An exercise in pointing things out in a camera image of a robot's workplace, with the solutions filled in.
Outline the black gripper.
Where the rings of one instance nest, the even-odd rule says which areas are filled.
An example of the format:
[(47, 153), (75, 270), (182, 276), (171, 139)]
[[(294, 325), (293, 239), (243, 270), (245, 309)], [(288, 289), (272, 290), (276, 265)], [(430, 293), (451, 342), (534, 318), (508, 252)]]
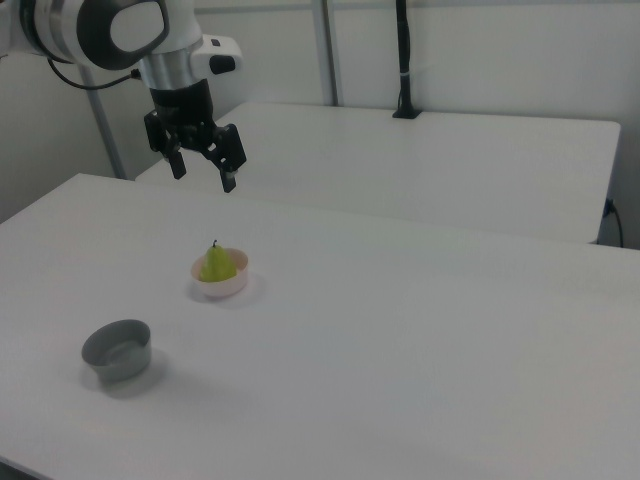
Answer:
[(219, 171), (225, 193), (236, 187), (235, 176), (247, 157), (237, 127), (218, 127), (208, 82), (178, 90), (150, 90), (154, 109), (144, 117), (150, 149), (161, 153), (176, 180), (186, 175), (180, 148), (202, 151)]

